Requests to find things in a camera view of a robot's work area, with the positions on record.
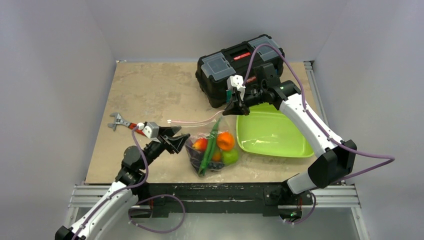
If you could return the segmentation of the clear zip top bag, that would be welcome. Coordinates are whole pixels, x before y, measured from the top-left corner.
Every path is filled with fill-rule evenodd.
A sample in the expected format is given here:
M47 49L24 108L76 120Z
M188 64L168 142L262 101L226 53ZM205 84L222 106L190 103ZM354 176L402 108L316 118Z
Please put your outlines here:
M171 126L180 126L181 134L189 134L184 149L193 171L199 177L235 167L242 158L230 118L220 110L200 121L169 119Z

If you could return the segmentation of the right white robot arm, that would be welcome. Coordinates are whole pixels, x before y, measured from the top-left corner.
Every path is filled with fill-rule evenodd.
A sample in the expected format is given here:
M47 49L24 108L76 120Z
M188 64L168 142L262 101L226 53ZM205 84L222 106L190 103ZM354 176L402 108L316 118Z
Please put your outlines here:
M258 86L251 91L246 91L241 75L228 77L226 83L231 97L223 115L248 115L250 107L268 103L297 127L317 158L307 170L282 183L282 200L292 204L301 193L314 188L323 189L350 174L355 162L356 144L331 133L309 108L301 86L291 80L281 81L270 63L260 65L255 72Z

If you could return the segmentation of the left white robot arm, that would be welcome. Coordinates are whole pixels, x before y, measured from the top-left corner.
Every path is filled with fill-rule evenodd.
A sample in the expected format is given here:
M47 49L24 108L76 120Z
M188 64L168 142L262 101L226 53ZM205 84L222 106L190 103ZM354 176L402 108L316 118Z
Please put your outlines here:
M159 126L146 121L135 124L131 130L135 150L124 152L121 168L107 192L79 220L69 227L61 226L56 240L100 240L130 208L153 199L149 193L149 165L164 151L178 154L190 134L177 133L181 126Z

